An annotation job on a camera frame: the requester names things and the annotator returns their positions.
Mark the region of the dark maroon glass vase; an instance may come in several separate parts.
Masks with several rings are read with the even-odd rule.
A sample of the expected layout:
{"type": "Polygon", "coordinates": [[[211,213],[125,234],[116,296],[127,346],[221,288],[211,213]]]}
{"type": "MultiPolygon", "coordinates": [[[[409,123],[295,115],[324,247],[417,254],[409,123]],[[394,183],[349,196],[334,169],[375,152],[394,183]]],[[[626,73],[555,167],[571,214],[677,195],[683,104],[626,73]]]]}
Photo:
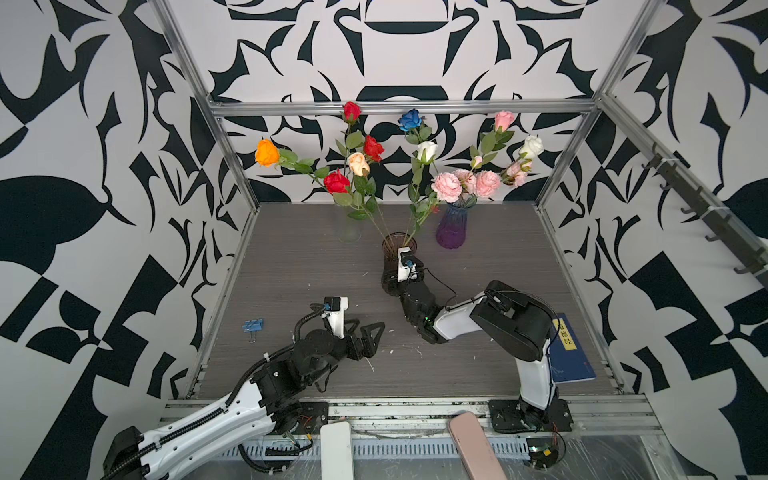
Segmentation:
{"type": "MultiPolygon", "coordinates": [[[[402,247],[410,247],[415,254],[417,251],[417,243],[414,239],[409,238],[405,232],[394,232],[386,236],[382,242],[382,252],[384,255],[383,270],[386,266],[397,266],[397,251],[402,247]]],[[[416,257],[418,266],[423,266],[423,263],[416,257]]],[[[383,272],[381,275],[381,287],[383,289],[383,272]]]]}

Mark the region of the purple blue glass vase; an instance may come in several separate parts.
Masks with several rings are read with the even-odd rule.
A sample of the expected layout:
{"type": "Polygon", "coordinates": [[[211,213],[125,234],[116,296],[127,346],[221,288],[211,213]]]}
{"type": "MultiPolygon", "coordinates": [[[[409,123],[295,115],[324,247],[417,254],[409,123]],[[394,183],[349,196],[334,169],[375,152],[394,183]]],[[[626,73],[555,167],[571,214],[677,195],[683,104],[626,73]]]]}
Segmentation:
{"type": "Polygon", "coordinates": [[[436,241],[441,247],[453,250],[460,248],[465,243],[468,213],[476,204],[477,197],[474,194],[447,204],[435,234],[436,241]]]}

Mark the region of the pink peony flower spray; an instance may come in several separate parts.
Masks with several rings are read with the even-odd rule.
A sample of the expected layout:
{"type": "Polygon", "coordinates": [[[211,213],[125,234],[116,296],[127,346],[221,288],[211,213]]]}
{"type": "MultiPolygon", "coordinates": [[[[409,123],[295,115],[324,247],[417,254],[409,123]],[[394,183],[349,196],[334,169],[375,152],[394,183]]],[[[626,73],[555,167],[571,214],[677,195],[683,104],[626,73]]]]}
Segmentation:
{"type": "Polygon", "coordinates": [[[480,171],[475,175],[474,195],[478,198],[490,198],[502,185],[513,189],[521,187],[527,181],[532,160],[521,158],[514,161],[501,174],[492,171],[480,171]]]}

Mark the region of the small white artificial rose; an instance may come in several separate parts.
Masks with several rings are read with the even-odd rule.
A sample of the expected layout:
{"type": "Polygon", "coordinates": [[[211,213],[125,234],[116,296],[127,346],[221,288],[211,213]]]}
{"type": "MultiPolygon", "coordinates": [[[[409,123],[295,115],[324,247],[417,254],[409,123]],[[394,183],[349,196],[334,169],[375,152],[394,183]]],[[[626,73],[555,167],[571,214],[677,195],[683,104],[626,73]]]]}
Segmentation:
{"type": "Polygon", "coordinates": [[[424,141],[417,145],[412,158],[412,179],[408,186],[410,200],[410,225],[407,230],[409,238],[414,237],[438,204],[437,194],[431,187],[424,187],[425,175],[435,160],[438,145],[432,141],[424,141]]]}

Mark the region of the large red artificial rose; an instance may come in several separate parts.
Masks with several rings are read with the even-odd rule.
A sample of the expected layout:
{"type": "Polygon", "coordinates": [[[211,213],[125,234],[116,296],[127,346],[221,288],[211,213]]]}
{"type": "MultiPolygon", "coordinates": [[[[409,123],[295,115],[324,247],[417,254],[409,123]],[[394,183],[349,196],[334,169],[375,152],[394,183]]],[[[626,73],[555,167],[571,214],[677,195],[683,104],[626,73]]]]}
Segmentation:
{"type": "Polygon", "coordinates": [[[347,166],[352,172],[353,187],[356,194],[367,199],[375,194],[372,166],[382,161],[383,146],[372,136],[366,136],[360,147],[347,157],[347,166]]]}

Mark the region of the blue artificial rose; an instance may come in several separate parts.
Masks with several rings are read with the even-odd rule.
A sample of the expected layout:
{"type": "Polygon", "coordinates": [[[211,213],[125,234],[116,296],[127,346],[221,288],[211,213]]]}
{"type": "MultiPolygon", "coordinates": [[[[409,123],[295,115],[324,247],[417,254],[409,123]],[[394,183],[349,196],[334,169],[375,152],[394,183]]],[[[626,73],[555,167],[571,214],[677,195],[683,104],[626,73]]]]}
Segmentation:
{"type": "Polygon", "coordinates": [[[430,139],[432,128],[426,123],[417,109],[411,109],[398,119],[398,126],[406,141],[418,145],[430,139]]]}

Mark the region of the pink artificial rose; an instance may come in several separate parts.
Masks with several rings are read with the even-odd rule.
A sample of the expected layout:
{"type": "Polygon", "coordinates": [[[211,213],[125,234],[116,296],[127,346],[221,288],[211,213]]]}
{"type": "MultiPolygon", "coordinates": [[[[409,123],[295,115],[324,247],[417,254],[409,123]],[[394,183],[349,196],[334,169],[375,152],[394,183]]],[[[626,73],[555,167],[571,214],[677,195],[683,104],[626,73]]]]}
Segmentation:
{"type": "Polygon", "coordinates": [[[514,136],[511,130],[516,115],[510,111],[500,111],[495,114],[492,128],[481,133],[476,145],[469,147],[470,171],[477,173],[487,165],[498,153],[505,149],[514,136]]]}

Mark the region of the orange artificial rose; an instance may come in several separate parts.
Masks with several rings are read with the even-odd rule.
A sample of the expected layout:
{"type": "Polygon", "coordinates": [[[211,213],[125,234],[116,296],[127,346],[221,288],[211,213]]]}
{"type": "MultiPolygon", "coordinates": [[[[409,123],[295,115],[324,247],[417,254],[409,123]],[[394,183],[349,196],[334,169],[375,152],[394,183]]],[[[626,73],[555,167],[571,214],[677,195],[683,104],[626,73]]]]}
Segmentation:
{"type": "Polygon", "coordinates": [[[316,161],[300,158],[290,149],[278,148],[270,139],[262,139],[254,153],[255,162],[261,167],[275,167],[299,173],[311,179],[312,183],[325,193],[331,195],[325,183],[330,175],[329,167],[316,167],[316,161]]]}

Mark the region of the small red artificial rose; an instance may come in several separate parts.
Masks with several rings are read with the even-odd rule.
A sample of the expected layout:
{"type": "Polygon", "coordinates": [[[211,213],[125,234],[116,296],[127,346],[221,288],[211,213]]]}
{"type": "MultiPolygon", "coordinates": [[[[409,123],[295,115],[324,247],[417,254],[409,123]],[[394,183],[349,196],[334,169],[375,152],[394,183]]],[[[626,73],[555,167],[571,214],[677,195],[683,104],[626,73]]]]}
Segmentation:
{"type": "Polygon", "coordinates": [[[345,129],[342,131],[342,136],[336,140],[336,147],[338,153],[343,156],[344,162],[336,170],[340,170],[343,175],[350,176],[347,157],[356,147],[360,147],[365,139],[365,135],[359,128],[361,108],[356,103],[349,101],[343,105],[341,114],[345,129]]]}

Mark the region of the clear glass vase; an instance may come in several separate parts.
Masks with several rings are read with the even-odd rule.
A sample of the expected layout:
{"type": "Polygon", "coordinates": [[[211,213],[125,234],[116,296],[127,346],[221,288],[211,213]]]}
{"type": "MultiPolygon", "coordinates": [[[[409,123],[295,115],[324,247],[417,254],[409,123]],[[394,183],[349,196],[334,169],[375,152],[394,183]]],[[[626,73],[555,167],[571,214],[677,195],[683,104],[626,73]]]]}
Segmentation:
{"type": "Polygon", "coordinates": [[[345,188],[342,194],[333,194],[336,205],[337,233],[342,243],[355,243],[362,235],[359,220],[355,217],[358,210],[355,206],[353,189],[345,188]]]}

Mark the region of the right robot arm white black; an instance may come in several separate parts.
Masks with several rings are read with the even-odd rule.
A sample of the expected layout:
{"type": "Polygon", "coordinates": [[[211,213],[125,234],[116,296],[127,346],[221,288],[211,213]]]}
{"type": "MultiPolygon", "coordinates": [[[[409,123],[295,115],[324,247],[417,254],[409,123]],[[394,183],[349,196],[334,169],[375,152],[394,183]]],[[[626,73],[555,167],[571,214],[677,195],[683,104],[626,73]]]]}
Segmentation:
{"type": "Polygon", "coordinates": [[[544,428],[558,399],[549,354],[557,319],[553,309],[498,280],[468,300],[440,306],[423,279],[425,272],[414,266],[386,272],[383,289],[399,298],[406,320],[427,342],[443,344],[482,331],[514,357],[520,378],[514,429],[544,428]]]}

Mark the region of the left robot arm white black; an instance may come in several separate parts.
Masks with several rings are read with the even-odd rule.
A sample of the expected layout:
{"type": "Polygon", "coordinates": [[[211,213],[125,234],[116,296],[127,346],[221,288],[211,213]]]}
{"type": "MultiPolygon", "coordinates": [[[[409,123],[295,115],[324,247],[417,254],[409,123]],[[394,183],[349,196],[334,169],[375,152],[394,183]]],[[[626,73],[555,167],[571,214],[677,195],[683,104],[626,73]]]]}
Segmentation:
{"type": "Polygon", "coordinates": [[[328,297],[297,321],[292,342],[251,365],[231,392],[162,428],[118,433],[103,462],[105,479],[182,479],[201,465],[246,441],[286,435],[302,414],[298,397],[324,391],[345,359],[373,357],[385,331],[382,322],[345,319],[347,300],[328,297]]]}

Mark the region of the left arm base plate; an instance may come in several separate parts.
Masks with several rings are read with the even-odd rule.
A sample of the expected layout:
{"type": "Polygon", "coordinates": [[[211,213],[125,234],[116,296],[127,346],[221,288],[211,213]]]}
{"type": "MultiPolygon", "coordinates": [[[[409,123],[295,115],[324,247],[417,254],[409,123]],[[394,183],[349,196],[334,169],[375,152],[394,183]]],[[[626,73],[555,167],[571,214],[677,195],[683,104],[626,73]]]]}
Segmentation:
{"type": "Polygon", "coordinates": [[[329,420],[329,403],[326,401],[295,402],[288,410],[288,426],[292,435],[315,435],[329,420]]]}

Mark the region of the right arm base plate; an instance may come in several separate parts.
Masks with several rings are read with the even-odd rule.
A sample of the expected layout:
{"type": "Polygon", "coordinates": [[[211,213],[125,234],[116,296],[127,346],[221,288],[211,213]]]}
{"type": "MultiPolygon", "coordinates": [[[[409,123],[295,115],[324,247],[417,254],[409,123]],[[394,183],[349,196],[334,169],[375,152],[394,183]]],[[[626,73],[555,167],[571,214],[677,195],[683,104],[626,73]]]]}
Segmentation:
{"type": "Polygon", "coordinates": [[[488,402],[493,430],[502,434],[535,432],[570,432],[573,416],[567,402],[557,397],[545,409],[511,399],[493,399],[488,402]]]}

